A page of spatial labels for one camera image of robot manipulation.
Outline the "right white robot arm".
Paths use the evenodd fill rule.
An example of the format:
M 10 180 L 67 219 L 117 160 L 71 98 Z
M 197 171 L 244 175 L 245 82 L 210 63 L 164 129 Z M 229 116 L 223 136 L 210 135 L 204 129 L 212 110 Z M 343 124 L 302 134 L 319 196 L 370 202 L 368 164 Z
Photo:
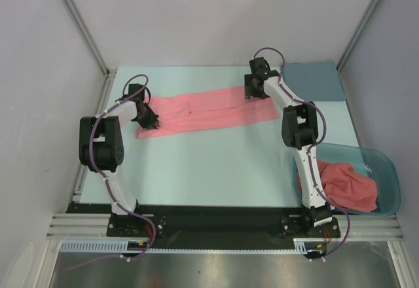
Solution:
M 318 137 L 318 108 L 292 92 L 277 71 L 245 75 L 244 90 L 247 99 L 268 96 L 282 110 L 282 139 L 293 149 L 301 183 L 302 229 L 309 236 L 322 235 L 333 226 L 333 214 L 321 185 L 316 154 L 316 146 L 325 138 Z

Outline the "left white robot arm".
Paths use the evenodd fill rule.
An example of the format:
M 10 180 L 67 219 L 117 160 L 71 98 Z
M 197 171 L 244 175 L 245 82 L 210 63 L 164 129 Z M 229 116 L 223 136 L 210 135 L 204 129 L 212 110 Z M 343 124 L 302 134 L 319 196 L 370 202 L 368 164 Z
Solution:
M 156 235 L 155 224 L 140 213 L 139 203 L 122 172 L 122 127 L 141 118 L 139 105 L 119 100 L 103 113 L 82 117 L 79 122 L 79 160 L 102 181 L 111 201 L 108 237 Z

